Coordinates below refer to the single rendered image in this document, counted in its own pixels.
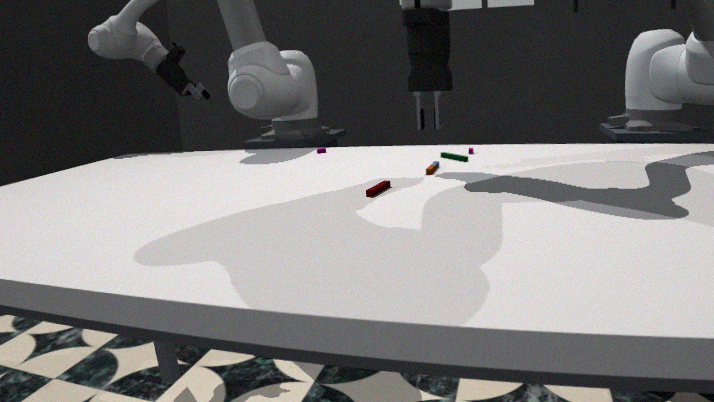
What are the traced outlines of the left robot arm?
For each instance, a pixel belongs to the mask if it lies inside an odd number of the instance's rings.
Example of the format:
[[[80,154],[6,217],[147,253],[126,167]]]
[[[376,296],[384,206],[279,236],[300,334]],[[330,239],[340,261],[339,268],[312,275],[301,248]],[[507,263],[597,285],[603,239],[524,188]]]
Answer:
[[[609,126],[694,131],[682,121],[682,104],[714,105],[714,0],[684,2],[692,27],[686,45],[670,29],[639,34],[627,60],[626,111],[607,117]]]

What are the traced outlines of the green rod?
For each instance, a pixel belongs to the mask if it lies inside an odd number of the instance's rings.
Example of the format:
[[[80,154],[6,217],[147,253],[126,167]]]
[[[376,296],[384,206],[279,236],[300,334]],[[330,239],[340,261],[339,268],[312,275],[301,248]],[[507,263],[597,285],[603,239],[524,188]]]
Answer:
[[[452,159],[452,160],[457,160],[457,161],[462,161],[462,162],[468,162],[468,156],[446,153],[446,152],[441,153],[441,158]]]

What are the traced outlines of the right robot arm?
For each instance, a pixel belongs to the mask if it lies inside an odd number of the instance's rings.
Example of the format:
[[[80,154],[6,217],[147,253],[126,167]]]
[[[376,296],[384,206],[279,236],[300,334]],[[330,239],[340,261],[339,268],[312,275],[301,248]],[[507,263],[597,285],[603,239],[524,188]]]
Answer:
[[[157,1],[131,0],[118,15],[93,28],[88,35],[91,50],[104,58],[144,62],[146,53],[162,44],[137,21]],[[217,2],[234,51],[228,61],[229,99],[244,116],[272,119],[272,125],[259,129],[261,140],[330,132],[319,126],[316,77],[309,58],[301,51],[279,52],[266,41],[253,0]]]

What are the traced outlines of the red rod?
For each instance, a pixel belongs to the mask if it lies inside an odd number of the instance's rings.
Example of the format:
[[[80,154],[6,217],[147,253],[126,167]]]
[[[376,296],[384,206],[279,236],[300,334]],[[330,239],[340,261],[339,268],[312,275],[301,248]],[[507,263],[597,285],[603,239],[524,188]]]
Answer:
[[[390,187],[390,181],[383,181],[368,190],[366,190],[366,197],[374,197],[375,195],[381,193],[382,191]]]

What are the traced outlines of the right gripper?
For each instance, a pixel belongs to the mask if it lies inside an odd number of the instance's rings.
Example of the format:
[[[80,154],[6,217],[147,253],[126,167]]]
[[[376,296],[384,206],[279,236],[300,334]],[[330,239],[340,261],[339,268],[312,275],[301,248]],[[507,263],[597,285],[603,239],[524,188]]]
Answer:
[[[196,85],[190,80],[178,65],[186,50],[175,42],[172,44],[174,47],[169,52],[162,45],[151,48],[144,57],[145,65],[157,73],[169,86],[173,86],[180,96],[193,95],[198,101],[204,96],[209,100],[212,95],[201,83]]]

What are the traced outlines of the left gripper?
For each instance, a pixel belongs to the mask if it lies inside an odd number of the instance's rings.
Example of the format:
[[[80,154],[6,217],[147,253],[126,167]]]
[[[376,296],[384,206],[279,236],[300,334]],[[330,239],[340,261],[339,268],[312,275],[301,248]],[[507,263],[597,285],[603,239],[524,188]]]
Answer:
[[[401,3],[403,25],[409,26],[407,43],[411,68],[408,90],[414,92],[417,99],[418,130],[424,129],[422,96],[425,91],[434,91],[434,124],[435,129],[440,129],[440,96],[453,89],[448,65],[450,22],[446,11],[452,8],[452,0],[401,0]]]

